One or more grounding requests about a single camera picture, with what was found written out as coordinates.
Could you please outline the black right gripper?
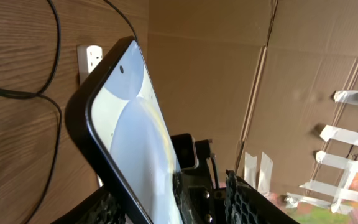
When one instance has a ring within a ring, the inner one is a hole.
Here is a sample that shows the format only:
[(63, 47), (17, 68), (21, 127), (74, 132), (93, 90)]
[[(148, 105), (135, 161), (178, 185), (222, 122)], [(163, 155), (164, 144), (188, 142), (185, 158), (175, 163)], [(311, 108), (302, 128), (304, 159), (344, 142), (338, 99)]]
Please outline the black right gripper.
[(198, 166), (185, 171), (193, 223), (226, 223), (226, 188), (219, 183), (212, 143), (211, 139), (195, 142)]

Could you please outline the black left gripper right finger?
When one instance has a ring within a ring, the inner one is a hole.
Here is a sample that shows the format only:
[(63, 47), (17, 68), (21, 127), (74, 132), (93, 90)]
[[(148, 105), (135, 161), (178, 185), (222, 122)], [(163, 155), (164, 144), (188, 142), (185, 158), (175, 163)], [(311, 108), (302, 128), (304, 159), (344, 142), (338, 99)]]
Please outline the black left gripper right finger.
[(232, 170), (226, 171), (228, 224), (298, 224)]

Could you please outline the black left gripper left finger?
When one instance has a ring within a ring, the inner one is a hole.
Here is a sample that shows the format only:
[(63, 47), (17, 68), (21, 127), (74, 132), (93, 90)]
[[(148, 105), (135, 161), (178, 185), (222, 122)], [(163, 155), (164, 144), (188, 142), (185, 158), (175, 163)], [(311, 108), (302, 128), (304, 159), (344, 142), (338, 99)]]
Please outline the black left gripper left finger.
[(121, 206), (104, 187), (52, 224), (125, 224), (126, 217)]

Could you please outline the blue Samsung smartphone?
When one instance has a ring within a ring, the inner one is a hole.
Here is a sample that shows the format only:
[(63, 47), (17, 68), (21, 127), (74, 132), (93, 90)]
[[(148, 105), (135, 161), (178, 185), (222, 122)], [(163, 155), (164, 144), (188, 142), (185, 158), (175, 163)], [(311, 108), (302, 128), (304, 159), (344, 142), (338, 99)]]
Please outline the blue Samsung smartphone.
[(181, 168), (140, 47), (119, 39), (73, 94), (67, 131), (134, 223), (181, 223)]

